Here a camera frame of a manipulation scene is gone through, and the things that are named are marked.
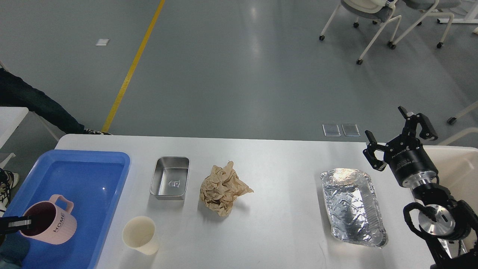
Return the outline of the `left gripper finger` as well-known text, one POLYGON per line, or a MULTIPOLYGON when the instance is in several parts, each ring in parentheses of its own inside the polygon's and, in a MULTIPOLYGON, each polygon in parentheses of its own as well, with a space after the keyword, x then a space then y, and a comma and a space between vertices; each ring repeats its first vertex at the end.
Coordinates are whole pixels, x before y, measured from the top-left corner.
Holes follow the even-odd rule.
POLYGON ((31 216, 10 216, 0 218, 0 234, 6 235, 10 233, 16 233, 21 230, 31 229, 32 217, 31 216))

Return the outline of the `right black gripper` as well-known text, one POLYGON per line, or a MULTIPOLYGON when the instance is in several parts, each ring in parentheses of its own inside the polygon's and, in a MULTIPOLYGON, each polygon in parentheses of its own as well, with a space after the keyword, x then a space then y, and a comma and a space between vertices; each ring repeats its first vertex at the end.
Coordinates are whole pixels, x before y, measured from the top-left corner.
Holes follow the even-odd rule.
POLYGON ((365 130, 369 142, 363 154, 374 170, 383 171, 388 164, 399 186, 411 188, 411 176, 424 173, 426 177, 434 178, 438 175, 437 167, 422 144, 422 140, 437 140, 438 135, 425 114, 413 114, 403 106, 398 110, 405 119, 402 133, 381 145, 371 131, 365 130), (377 159, 375 151, 384 152, 384 160, 377 159))

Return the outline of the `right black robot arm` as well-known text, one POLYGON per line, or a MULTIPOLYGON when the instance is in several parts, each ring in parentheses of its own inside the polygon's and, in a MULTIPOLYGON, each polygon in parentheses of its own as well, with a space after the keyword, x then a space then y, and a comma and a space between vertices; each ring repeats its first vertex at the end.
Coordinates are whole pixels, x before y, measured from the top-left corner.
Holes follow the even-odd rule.
POLYGON ((477 243, 468 252, 450 257, 441 240, 465 239, 477 231, 477 214, 464 200, 456 200, 449 189, 440 185, 437 167, 425 151, 422 140, 437 140, 437 132, 422 113, 408 112, 398 107, 405 119, 402 132, 380 145, 373 133, 365 131, 369 140, 363 154, 374 170, 389 166, 397 183, 411 189, 416 201, 403 208, 405 223, 418 237, 425 240, 435 264, 432 269, 476 269, 477 243))

